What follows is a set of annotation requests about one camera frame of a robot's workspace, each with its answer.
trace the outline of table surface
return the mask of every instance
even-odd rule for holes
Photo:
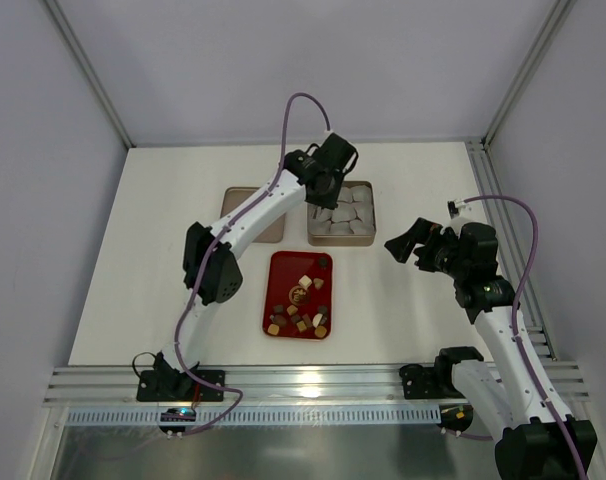
[[[465,145],[372,143],[349,180],[374,189],[371,247],[312,247],[306,206],[286,217],[283,240],[252,244],[240,259],[240,291],[221,306],[204,362],[218,365],[431,362],[442,347],[485,344],[454,299],[452,280],[401,265],[383,248],[417,217],[449,221],[446,202],[478,194]],[[171,342],[188,293],[187,228],[218,218],[225,190],[260,186],[278,146],[130,150],[70,357],[70,365],[127,365]],[[486,221],[480,204],[466,216]],[[267,272],[279,250],[325,251],[334,260],[333,329],[322,341],[268,337],[261,329]]]

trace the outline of gray wall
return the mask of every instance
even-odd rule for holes
[[[124,158],[39,2],[0,2],[0,479],[67,361]]]
[[[606,0],[577,2],[492,153],[504,191],[538,213],[555,345],[578,360],[606,431]]]
[[[552,0],[60,0],[138,145],[480,136]],[[314,133],[301,102],[293,132]]]

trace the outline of red rectangular tray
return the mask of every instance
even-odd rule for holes
[[[303,298],[300,294],[301,287],[299,279],[307,275],[310,279],[320,278],[323,286],[317,290],[314,284],[305,291]],[[298,311],[295,315],[303,317],[309,315],[310,319],[319,313],[321,306],[327,307],[326,322],[323,326],[327,329],[326,335],[319,339],[314,334],[314,327],[300,332],[292,322],[292,316],[287,313],[287,308],[297,303]],[[282,315],[287,320],[285,327],[280,327],[277,335],[270,335],[268,328],[272,325],[271,317],[276,315],[274,307],[283,306]],[[263,311],[263,331],[270,337],[301,338],[306,340],[324,340],[332,332],[332,257],[326,253],[312,252],[276,252],[270,261],[270,272],[267,281],[267,293],[265,295],[265,308]]]

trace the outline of metal baking pan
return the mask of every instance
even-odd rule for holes
[[[258,188],[256,187],[230,187],[225,191],[223,205],[221,206],[221,217],[224,217],[245,200],[247,200]],[[267,227],[253,243],[279,243],[283,240],[285,230],[285,215],[280,216],[272,225]]]
[[[366,181],[345,181],[343,182],[344,187],[356,187],[359,185],[365,185],[372,190],[372,207],[374,209],[374,233],[372,235],[315,235],[310,232],[311,217],[316,208],[313,205],[307,206],[307,241],[310,245],[316,247],[369,247],[374,243],[374,237],[376,236],[376,202],[374,201],[374,189],[372,184]]]

